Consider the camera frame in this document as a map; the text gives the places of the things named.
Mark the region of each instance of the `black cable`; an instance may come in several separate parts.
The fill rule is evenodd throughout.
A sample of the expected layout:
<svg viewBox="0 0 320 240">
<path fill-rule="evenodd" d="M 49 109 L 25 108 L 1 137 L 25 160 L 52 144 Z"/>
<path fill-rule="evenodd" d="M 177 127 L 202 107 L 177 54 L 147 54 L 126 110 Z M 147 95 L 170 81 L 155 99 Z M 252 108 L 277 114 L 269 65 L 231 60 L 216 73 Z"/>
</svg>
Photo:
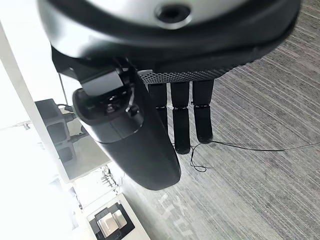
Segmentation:
<svg viewBox="0 0 320 240">
<path fill-rule="evenodd" d="M 200 173 L 205 173 L 207 171 L 207 168 L 205 166 L 195 165 L 195 163 L 194 163 L 195 150 L 200 145 L 202 145 L 202 143 L 199 143 L 195 147 L 191 147 L 192 152 L 191 152 L 191 158 L 190 158 L 190 166 L 193 167 L 196 171 L 198 171 Z"/>
<path fill-rule="evenodd" d="M 215 144 L 228 146 L 228 147 L 232 147 L 232 148 L 237 148 L 237 149 L 242 149 L 242 150 L 249 150 L 249 151 L 256 151 L 256 152 L 288 152 L 288 151 L 294 151 L 294 150 L 298 150 L 298 149 L 310 148 L 310 147 L 314 147 L 314 146 L 320 145 L 320 142 L 318 142 L 318 143 L 313 143 L 313 144 L 308 144 L 308 145 L 298 146 L 298 147 L 293 147 L 293 148 L 288 148 L 288 149 L 255 149 L 255 148 L 248 148 L 248 147 L 238 146 L 238 145 L 234 145 L 234 144 L 226 143 L 226 142 L 221 142 L 221 141 L 210 141 L 210 142 L 211 143 L 215 143 Z M 195 147 L 191 147 L 192 152 L 191 152 L 191 158 L 190 158 L 190 166 L 193 167 L 196 171 L 198 171 L 200 173 L 205 173 L 207 171 L 207 167 L 200 166 L 200 165 L 195 165 L 195 163 L 194 163 L 195 150 L 200 145 L 203 145 L 203 143 L 199 143 Z"/>
<path fill-rule="evenodd" d="M 228 147 L 232 147 L 232 148 L 250 150 L 250 151 L 256 151 L 256 152 L 288 152 L 288 151 L 304 149 L 304 148 L 310 148 L 310 147 L 313 147 L 313 146 L 316 146 L 316 145 L 320 145 L 320 142 L 318 142 L 318 143 L 313 143 L 313 144 L 308 144 L 308 145 L 305 145 L 305 146 L 298 146 L 298 147 L 293 147 L 293 148 L 288 148 L 288 149 L 254 149 L 254 148 L 247 148 L 247 147 L 238 146 L 238 145 L 234 145 L 234 144 L 226 143 L 226 142 L 221 142 L 221 141 L 210 141 L 210 142 L 211 143 L 215 143 L 215 144 L 228 146 Z"/>
</svg>

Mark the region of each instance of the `striped carpet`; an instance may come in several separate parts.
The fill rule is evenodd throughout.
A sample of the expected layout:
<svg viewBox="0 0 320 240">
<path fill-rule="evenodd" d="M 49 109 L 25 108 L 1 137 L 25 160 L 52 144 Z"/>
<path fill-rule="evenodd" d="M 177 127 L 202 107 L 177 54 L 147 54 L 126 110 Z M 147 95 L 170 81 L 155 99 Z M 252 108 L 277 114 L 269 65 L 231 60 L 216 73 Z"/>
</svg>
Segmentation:
<svg viewBox="0 0 320 240">
<path fill-rule="evenodd" d="M 320 142 L 320 1 L 304 1 L 279 48 L 216 80 L 210 106 L 217 141 L 275 149 Z M 205 173 L 189 166 L 190 155 L 179 160 L 181 181 L 168 189 L 123 180 L 152 240 L 320 240 L 320 146 L 253 152 L 201 145 L 194 160 Z"/>
</svg>

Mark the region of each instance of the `black plastic casing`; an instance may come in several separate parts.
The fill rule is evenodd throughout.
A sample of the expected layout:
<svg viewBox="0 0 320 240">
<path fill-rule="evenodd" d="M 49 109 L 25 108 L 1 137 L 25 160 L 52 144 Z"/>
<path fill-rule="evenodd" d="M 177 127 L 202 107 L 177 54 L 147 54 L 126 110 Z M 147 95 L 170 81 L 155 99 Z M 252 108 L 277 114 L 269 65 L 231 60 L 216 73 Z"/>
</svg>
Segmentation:
<svg viewBox="0 0 320 240">
<path fill-rule="evenodd" d="M 165 189 L 180 180 L 178 157 L 145 85 L 134 70 L 130 79 L 135 89 L 134 104 L 139 109 L 134 117 L 128 117 L 129 113 L 121 108 L 108 117 L 86 118 L 79 98 L 82 89 L 73 94 L 74 111 L 100 148 L 129 177 L 149 190 Z"/>
</svg>

